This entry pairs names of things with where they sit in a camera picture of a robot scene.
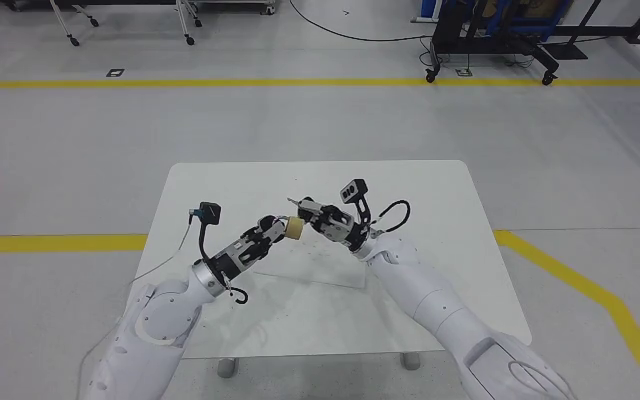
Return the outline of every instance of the cylindrical object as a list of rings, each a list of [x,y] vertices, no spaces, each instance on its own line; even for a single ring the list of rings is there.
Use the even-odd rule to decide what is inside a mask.
[[[298,217],[289,217],[284,236],[289,239],[298,240],[302,235],[302,228],[304,228],[304,220]]]

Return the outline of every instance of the yellow floor line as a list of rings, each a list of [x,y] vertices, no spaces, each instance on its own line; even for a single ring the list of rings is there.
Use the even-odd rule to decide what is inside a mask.
[[[0,253],[142,251],[147,235],[0,236]]]
[[[636,362],[640,364],[640,327],[633,319],[629,308],[620,298],[513,233],[494,231],[494,235],[498,245],[510,248],[604,307],[613,319]]]
[[[604,307],[640,364],[640,327],[621,299],[513,233],[494,234],[500,246],[510,248]],[[142,251],[146,240],[144,234],[0,236],[0,253]]]
[[[423,78],[155,79],[0,81],[0,89],[84,89],[251,86],[426,86]],[[540,79],[439,78],[436,86],[542,86]],[[557,79],[553,86],[640,86],[640,79]]]

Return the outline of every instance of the concrete floor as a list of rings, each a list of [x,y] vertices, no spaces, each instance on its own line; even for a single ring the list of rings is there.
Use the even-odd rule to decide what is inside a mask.
[[[405,0],[298,0],[352,35],[428,34]],[[91,7],[101,22],[0,7],[0,80],[422,77],[417,42],[334,37],[283,2],[274,16],[203,13],[188,47],[165,7]],[[620,39],[585,43],[561,78],[640,76]],[[466,57],[442,77],[455,77]],[[541,76],[499,57],[475,77]],[[640,320],[640,87],[227,87],[0,90],[0,235],[146,233],[177,162],[460,159],[494,229],[516,230],[622,298]],[[503,249],[533,334],[581,400],[634,399],[640,372],[599,305]],[[0,254],[0,399],[69,399],[84,353],[123,310],[139,254]],[[85,376],[96,357],[89,357]],[[165,399],[464,399],[446,353],[181,363]]]

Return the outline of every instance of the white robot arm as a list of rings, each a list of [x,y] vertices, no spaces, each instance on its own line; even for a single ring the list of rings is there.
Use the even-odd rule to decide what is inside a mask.
[[[366,262],[400,308],[427,329],[449,351],[472,400],[574,400],[569,385],[518,339],[496,332],[469,310],[449,282],[434,268],[423,265],[408,241],[392,234],[409,218],[386,231],[371,228],[364,194],[366,184],[356,179],[341,191],[346,204],[355,204],[359,221],[333,205],[307,197],[292,201],[298,216],[327,239],[344,244]],[[284,237],[300,237],[297,218],[267,216],[240,239],[210,258],[204,250],[208,225],[217,225],[220,207],[201,203],[192,216],[200,219],[202,259],[193,264],[186,282],[147,285],[128,305],[116,334],[100,359],[85,392],[87,400],[157,400],[163,395],[184,353],[184,345],[202,305],[225,290],[247,293],[230,281],[265,257]]]
[[[209,258],[204,250],[207,225],[217,225],[220,207],[201,203],[191,211],[200,219],[202,259],[189,269],[186,282],[169,280],[146,285],[132,298],[85,391],[87,400],[157,400],[169,386],[197,323],[202,306],[226,290],[247,293],[230,281],[265,257],[285,236],[297,239],[297,218],[266,216],[224,250]]]
[[[346,204],[355,204],[359,222],[332,205],[307,197],[292,201],[298,215],[320,234],[340,242],[380,279],[402,311],[427,329],[455,359],[462,386],[472,400],[572,400],[569,385],[533,350],[513,336],[488,327],[460,300],[451,284],[432,266],[420,263],[416,248],[391,231],[371,229],[364,194],[356,179],[341,191]]]

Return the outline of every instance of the table top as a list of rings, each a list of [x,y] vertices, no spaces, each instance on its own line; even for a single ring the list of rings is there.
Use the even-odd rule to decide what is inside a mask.
[[[423,264],[440,270],[489,326],[531,343],[491,227],[461,161],[176,164],[169,172],[136,276],[175,251],[187,226],[188,210],[201,201],[222,207],[220,225],[207,231],[205,246],[214,254],[264,215],[295,214],[287,197],[311,196],[355,215],[355,207],[343,205],[339,198],[339,190],[354,178],[366,180],[374,216],[395,200],[408,200],[411,218],[398,232],[415,244]],[[145,283],[186,279],[189,265],[200,258],[198,230],[194,220],[182,250],[171,262],[136,281],[132,293]],[[224,294],[205,305],[185,358],[442,349],[431,334],[402,313],[364,264],[343,246],[314,233],[305,227],[301,241],[285,239],[276,244],[269,256],[233,281],[249,293],[247,304],[235,304]]]

